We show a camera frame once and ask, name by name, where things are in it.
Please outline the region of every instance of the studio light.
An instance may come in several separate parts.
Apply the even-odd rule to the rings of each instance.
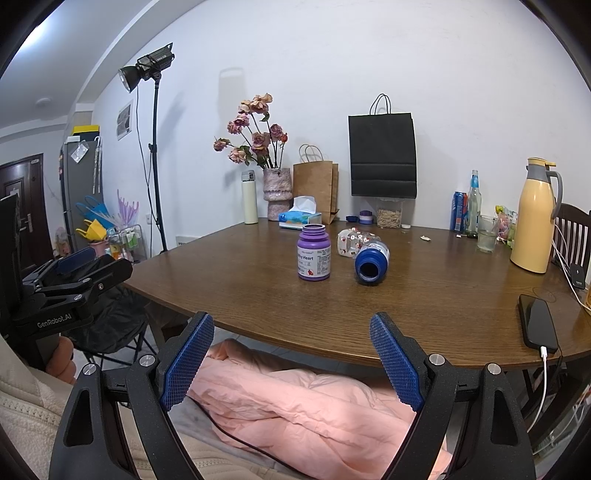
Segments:
[[[152,118],[152,143],[148,144],[152,158],[152,169],[154,170],[154,196],[156,199],[156,226],[160,231],[162,250],[166,252],[166,237],[164,236],[164,225],[162,222],[162,208],[160,206],[160,186],[158,183],[158,147],[156,146],[156,117],[158,112],[158,90],[162,71],[170,67],[174,60],[173,44],[152,52],[138,59],[134,66],[119,69],[119,78],[129,93],[139,85],[139,81],[154,79],[154,116]]]
[[[154,79],[160,80],[161,72],[172,64],[174,60],[173,44],[152,52],[138,59],[134,66],[119,69],[119,77],[129,93],[138,86],[139,81]]]

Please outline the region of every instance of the bottle label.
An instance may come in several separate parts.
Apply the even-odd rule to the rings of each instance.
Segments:
[[[297,248],[297,271],[302,277],[325,277],[330,273],[330,247],[310,250]]]
[[[390,263],[390,250],[388,250],[388,247],[386,247],[385,244],[383,244],[382,242],[370,242],[368,244],[365,244],[363,248],[359,251],[359,253],[361,253],[363,250],[367,250],[368,248],[373,248],[374,250],[382,252],[386,257],[386,263]]]

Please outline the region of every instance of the plastic bag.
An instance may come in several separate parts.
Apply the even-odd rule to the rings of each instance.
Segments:
[[[74,160],[76,163],[80,163],[80,160],[84,158],[86,152],[88,152],[88,143],[81,142],[80,145],[78,145],[78,148],[75,149],[74,153],[70,156],[72,157],[72,160]]]

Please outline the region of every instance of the drinking glass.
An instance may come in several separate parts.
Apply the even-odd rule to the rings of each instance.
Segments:
[[[495,249],[496,237],[499,235],[499,219],[480,215],[478,217],[478,248],[486,253]]]

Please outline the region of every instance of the tissue box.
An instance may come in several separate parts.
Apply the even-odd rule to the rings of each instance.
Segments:
[[[322,223],[322,214],[320,212],[306,213],[291,210],[279,214],[279,226],[282,228],[302,230],[304,225],[312,223]]]

